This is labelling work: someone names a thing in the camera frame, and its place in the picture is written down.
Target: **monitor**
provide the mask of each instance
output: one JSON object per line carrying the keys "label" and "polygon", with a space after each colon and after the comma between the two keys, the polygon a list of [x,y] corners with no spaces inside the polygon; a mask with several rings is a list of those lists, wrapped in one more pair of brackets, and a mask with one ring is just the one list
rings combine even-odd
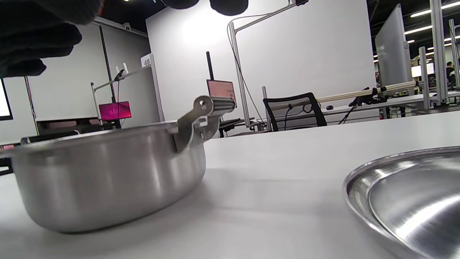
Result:
{"label": "monitor", "polygon": [[412,81],[409,44],[402,18],[401,4],[398,4],[375,37],[382,87]]}
{"label": "monitor", "polygon": [[232,98],[236,107],[235,91],[233,89],[232,82],[208,80],[207,89],[209,91],[209,96],[211,97]]}
{"label": "monitor", "polygon": [[131,118],[131,109],[127,101],[101,104],[99,105],[99,111],[103,121]]}
{"label": "monitor", "polygon": [[8,96],[6,95],[5,83],[3,78],[0,78],[0,120],[12,120],[13,115],[11,113],[10,103],[8,102]]}
{"label": "monitor", "polygon": [[[422,66],[413,66],[412,68],[412,77],[421,77],[422,76]],[[434,63],[426,64],[426,72],[428,75],[434,74]]]}

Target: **security camera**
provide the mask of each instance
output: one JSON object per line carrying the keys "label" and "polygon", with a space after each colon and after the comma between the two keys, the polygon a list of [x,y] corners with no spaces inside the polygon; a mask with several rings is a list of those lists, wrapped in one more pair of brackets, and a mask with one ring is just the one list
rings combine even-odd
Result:
{"label": "security camera", "polygon": [[125,29],[125,31],[131,31],[131,24],[124,23],[122,26],[123,26],[123,29]]}

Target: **stainless steel pot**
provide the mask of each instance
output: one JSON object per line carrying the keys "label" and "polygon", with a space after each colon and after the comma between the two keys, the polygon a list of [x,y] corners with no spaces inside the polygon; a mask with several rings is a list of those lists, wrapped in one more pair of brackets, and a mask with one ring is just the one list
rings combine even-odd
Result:
{"label": "stainless steel pot", "polygon": [[43,228],[86,232],[141,218],[186,195],[206,168],[203,142],[232,99],[201,96],[178,121],[44,141],[4,151],[24,206]]}

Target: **black pole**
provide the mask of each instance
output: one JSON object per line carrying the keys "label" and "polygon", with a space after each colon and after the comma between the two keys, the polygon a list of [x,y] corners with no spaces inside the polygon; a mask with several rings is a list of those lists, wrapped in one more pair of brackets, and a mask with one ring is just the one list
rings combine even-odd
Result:
{"label": "black pole", "polygon": [[206,51],[206,57],[207,57],[207,66],[209,68],[209,77],[211,80],[214,80],[213,65],[211,64],[211,54],[209,53],[209,51]]}
{"label": "black pole", "polygon": [[[102,32],[101,25],[99,25],[99,32],[101,33],[101,42],[102,42],[102,49],[104,50],[105,66],[107,68],[107,74],[109,75],[109,81],[111,82],[112,74],[110,73],[109,58],[107,57],[107,49],[105,48],[104,33]],[[114,85],[112,83],[110,84],[110,90],[112,92],[112,103],[116,103]],[[115,128],[121,129],[120,120],[115,120]]]}

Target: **ceiling light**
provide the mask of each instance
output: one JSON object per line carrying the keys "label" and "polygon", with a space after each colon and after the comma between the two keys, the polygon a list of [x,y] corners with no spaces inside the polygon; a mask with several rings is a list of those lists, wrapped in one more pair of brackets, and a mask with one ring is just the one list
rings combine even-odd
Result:
{"label": "ceiling light", "polygon": [[426,10],[426,11],[414,13],[414,14],[411,15],[410,17],[411,17],[411,18],[414,18],[414,17],[420,16],[420,15],[424,15],[424,14],[427,14],[427,13],[431,13],[431,10]]}
{"label": "ceiling light", "polygon": [[451,41],[452,38],[447,38],[447,39],[444,39],[444,41]]}
{"label": "ceiling light", "polygon": [[431,28],[433,28],[433,25],[426,26],[426,27],[423,27],[423,28],[414,29],[414,30],[410,30],[410,31],[406,31],[404,34],[407,35],[407,34],[411,34],[411,33],[426,30],[426,29],[431,29]]}
{"label": "ceiling light", "polygon": [[449,4],[449,5],[445,5],[445,6],[442,6],[441,9],[446,9],[446,8],[450,8],[450,7],[454,7],[454,6],[459,6],[460,5],[460,2],[455,2],[453,4]]}
{"label": "ceiling light", "polygon": [[[460,6],[460,1],[455,2],[453,4],[442,6],[441,9],[446,9],[446,8],[450,8],[450,7],[454,7],[454,6]],[[428,14],[428,13],[431,13],[431,10],[417,12],[417,13],[414,13],[413,15],[411,15],[410,17],[414,18],[414,17],[421,16],[421,15]]]}

